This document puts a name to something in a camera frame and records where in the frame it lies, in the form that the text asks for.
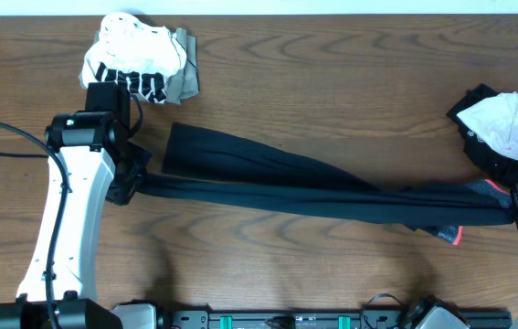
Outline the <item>black pants with red waistband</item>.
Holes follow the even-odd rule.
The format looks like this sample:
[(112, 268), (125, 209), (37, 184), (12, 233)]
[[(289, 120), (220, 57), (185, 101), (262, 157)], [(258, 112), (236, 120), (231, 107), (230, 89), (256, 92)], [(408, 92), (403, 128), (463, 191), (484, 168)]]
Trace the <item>black pants with red waistband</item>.
[(487, 180), (386, 191), (330, 164), (176, 123), (160, 175), (140, 193), (294, 215), (403, 225), (456, 245), (466, 227), (513, 223), (508, 194)]

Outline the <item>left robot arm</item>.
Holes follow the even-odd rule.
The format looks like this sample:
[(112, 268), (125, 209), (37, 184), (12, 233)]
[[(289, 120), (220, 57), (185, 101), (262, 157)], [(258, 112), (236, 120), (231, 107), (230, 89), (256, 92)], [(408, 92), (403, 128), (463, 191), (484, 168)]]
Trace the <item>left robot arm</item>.
[(59, 114), (46, 129), (48, 193), (34, 254), (16, 299), (0, 303), (0, 328), (155, 328), (150, 302), (108, 310), (97, 302), (95, 259), (105, 203), (125, 206), (147, 157), (129, 142), (130, 94), (91, 83), (85, 108)]

